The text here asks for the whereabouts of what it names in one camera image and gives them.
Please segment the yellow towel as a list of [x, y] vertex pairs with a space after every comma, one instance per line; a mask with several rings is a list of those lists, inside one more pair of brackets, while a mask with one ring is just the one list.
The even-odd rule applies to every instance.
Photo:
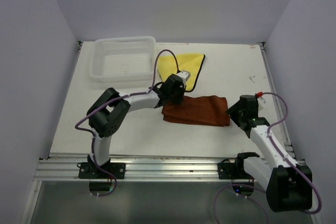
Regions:
[[[176, 55], [180, 71], [188, 71], [191, 75], [186, 83], [186, 92], [192, 92], [197, 84], [206, 56], [204, 54]], [[158, 73], [163, 81], [171, 74], [177, 73], [176, 62], [173, 56], [160, 56], [157, 63]]]

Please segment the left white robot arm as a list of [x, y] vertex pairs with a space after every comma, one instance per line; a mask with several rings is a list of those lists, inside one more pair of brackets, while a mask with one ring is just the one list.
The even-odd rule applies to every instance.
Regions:
[[120, 128], [130, 112], [142, 109], [156, 109], [168, 103], [181, 104], [184, 99], [190, 73], [180, 71], [171, 74], [161, 85], [156, 84], [148, 91], [121, 95], [114, 88], [108, 88], [87, 111], [89, 126], [94, 137], [91, 146], [90, 171], [97, 178], [104, 178], [109, 172], [109, 148], [111, 137]]

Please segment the brown towel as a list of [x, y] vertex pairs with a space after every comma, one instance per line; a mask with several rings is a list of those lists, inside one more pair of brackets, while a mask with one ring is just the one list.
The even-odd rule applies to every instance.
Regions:
[[226, 127], [230, 126], [227, 109], [228, 104], [224, 97], [185, 96], [181, 105], [166, 104], [162, 114], [163, 120], [170, 123]]

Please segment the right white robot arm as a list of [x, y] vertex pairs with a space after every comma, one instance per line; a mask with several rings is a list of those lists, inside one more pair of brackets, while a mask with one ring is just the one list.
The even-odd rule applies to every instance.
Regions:
[[262, 154], [239, 153], [234, 172], [240, 178], [250, 175], [259, 182], [272, 211], [309, 210], [313, 196], [311, 169], [286, 152], [273, 134], [271, 124], [258, 115], [258, 98], [262, 95], [242, 95], [226, 111]]

